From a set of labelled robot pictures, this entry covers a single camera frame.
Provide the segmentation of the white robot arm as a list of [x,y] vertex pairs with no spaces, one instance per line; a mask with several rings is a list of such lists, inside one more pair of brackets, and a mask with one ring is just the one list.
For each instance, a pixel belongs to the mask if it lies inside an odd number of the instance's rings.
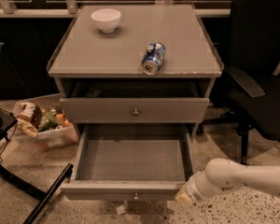
[[175,199],[184,205],[193,206],[194,203],[241,187],[280,198],[280,165],[250,166],[222,158],[212,159],[202,172],[189,178]]

